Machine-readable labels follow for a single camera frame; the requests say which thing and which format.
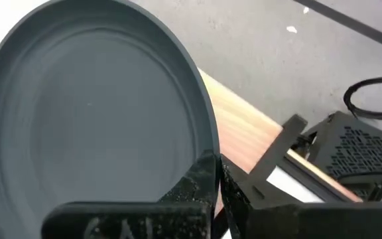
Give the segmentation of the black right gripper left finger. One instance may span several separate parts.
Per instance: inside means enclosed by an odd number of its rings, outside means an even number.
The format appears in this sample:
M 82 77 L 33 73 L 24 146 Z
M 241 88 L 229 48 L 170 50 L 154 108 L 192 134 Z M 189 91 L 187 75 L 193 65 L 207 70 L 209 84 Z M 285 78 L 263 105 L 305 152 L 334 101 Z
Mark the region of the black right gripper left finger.
M 69 202 L 42 223 L 41 239 L 210 239 L 220 156 L 209 151 L 156 202 Z

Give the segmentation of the black metal table frame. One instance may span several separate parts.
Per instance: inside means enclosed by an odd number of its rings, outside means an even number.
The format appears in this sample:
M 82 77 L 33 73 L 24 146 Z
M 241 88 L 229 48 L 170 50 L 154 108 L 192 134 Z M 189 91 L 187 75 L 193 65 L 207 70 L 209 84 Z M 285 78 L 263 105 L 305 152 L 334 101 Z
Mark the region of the black metal table frame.
M 250 171 L 250 181 L 271 183 L 302 202 L 362 202 L 291 149 L 306 125 L 307 121 L 299 115 L 294 114 L 288 119 Z

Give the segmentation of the black perforated computer case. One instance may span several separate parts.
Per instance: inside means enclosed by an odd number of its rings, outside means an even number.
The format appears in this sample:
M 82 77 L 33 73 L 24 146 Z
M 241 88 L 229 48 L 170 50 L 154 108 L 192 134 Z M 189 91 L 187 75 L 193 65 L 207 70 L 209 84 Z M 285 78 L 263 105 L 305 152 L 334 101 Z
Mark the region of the black perforated computer case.
M 303 135 L 312 140 L 307 160 L 331 178 L 382 173 L 382 130 L 336 112 Z

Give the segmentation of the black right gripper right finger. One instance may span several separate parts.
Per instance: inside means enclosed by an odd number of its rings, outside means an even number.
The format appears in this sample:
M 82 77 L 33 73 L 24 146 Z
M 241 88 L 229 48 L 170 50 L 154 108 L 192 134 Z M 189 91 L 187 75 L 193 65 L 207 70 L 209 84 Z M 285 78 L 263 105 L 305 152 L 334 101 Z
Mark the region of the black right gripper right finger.
M 232 239 L 382 239 L 382 202 L 304 203 L 222 157 Z

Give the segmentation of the wooden shelf with black legs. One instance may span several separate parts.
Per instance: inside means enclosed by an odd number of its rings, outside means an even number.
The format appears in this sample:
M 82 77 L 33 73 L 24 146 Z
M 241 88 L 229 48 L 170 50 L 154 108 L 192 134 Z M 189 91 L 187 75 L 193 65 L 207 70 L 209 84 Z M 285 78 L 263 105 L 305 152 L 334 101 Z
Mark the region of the wooden shelf with black legs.
M 283 127 L 203 70 L 199 73 L 214 109 L 220 152 L 249 173 Z

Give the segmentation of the dark grey round plate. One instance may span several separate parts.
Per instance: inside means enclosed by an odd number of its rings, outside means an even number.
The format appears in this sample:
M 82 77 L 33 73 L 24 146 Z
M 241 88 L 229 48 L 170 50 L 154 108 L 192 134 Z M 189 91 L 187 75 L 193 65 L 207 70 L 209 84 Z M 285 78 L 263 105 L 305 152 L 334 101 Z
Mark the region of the dark grey round plate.
M 129 0 L 50 0 L 0 43 L 0 239 L 72 201 L 153 202 L 220 144 L 202 77 Z

